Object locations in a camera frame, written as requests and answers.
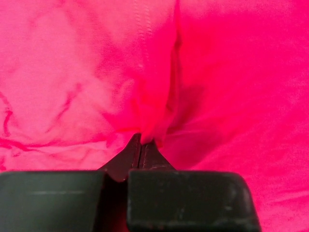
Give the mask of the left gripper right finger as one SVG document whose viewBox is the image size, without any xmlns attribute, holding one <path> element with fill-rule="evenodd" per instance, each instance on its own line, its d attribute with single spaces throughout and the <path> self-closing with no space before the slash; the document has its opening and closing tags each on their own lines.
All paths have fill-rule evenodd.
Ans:
<svg viewBox="0 0 309 232">
<path fill-rule="evenodd" d="M 236 173 L 179 171 L 155 144 L 143 145 L 127 179 L 131 232 L 259 232 L 245 180 Z"/>
</svg>

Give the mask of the red t-shirt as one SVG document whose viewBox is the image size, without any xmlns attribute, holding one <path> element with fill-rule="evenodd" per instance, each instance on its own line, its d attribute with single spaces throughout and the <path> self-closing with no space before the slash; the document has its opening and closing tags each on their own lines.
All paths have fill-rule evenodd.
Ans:
<svg viewBox="0 0 309 232">
<path fill-rule="evenodd" d="M 308 1 L 1 1 L 2 172 L 98 169 L 137 132 L 308 231 Z"/>
</svg>

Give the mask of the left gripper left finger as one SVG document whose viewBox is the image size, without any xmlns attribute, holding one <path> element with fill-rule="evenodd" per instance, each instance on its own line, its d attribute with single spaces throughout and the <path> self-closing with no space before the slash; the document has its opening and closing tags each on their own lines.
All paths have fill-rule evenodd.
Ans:
<svg viewBox="0 0 309 232">
<path fill-rule="evenodd" d="M 140 135 L 98 170 L 19 171 L 0 175 L 3 232 L 110 232 L 126 225 L 127 177 Z"/>
</svg>

